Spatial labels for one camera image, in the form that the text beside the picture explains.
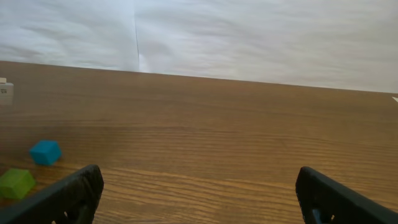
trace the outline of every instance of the wrinkled white paper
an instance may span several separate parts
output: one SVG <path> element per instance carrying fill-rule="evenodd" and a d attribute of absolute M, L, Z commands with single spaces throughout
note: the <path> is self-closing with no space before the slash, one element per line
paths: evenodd
<path fill-rule="evenodd" d="M 0 60 L 138 71 L 130 0 L 2 0 Z"/>
<path fill-rule="evenodd" d="M 398 93 L 396 0 L 136 1 L 144 72 Z"/>

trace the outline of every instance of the wooden table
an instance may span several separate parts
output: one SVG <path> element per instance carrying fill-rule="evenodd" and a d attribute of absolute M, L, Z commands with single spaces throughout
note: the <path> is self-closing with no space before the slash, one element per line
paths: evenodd
<path fill-rule="evenodd" d="M 98 164 L 94 223 L 303 223 L 302 166 L 398 211 L 393 94 L 11 62 L 0 77 L 16 90 L 0 172 L 30 169 L 35 192 Z M 41 139 L 54 166 L 29 157 Z"/>

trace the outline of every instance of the tabletop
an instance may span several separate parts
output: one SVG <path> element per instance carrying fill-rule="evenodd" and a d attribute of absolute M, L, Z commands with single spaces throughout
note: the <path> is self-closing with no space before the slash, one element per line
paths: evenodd
<path fill-rule="evenodd" d="M 98 164 L 95 224 L 303 223 L 302 166 L 398 212 L 397 95 L 14 62 L 0 77 L 0 173 L 29 169 L 34 193 Z M 54 166 L 29 156 L 43 139 Z"/>

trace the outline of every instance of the brown wooden surface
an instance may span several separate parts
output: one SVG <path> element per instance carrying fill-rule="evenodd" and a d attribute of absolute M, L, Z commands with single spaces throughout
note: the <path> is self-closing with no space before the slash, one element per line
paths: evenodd
<path fill-rule="evenodd" d="M 0 62 L 0 172 L 34 191 L 87 165 L 105 188 L 95 223 L 303 223 L 310 166 L 398 211 L 393 94 Z M 41 139 L 63 157 L 37 166 Z M 3 200 L 2 205 L 11 203 Z"/>

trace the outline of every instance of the green cube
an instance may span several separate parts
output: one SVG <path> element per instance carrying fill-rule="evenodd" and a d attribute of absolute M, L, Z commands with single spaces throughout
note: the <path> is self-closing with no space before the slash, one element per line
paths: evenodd
<path fill-rule="evenodd" d="M 35 186 L 36 181 L 28 170 L 9 169 L 0 177 L 0 195 L 22 199 Z"/>

